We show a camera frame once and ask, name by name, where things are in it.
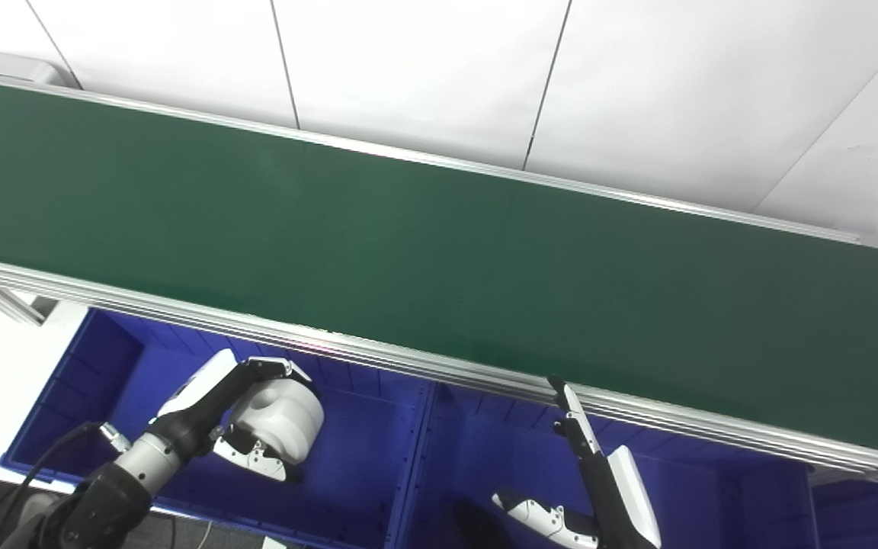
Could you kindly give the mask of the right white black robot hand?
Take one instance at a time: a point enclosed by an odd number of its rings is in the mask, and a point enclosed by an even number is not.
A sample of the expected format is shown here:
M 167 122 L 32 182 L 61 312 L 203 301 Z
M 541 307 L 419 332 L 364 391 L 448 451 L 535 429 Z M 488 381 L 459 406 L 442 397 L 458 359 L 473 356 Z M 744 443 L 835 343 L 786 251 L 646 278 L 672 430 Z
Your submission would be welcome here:
M 552 429 L 569 445 L 592 508 L 585 514 L 501 487 L 492 504 L 541 538 L 564 548 L 661 548 L 662 535 L 636 459 L 625 445 L 605 453 L 572 386 L 547 378 L 563 410 Z

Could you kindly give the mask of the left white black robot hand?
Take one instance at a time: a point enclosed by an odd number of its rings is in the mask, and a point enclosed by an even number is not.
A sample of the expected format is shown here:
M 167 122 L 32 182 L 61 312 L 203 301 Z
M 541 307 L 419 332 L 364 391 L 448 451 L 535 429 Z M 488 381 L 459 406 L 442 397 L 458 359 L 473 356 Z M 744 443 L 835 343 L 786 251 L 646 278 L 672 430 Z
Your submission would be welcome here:
M 213 453 L 275 482 L 297 483 L 325 421 L 313 379 L 286 358 L 224 348 L 158 410 L 146 433 L 181 467 Z

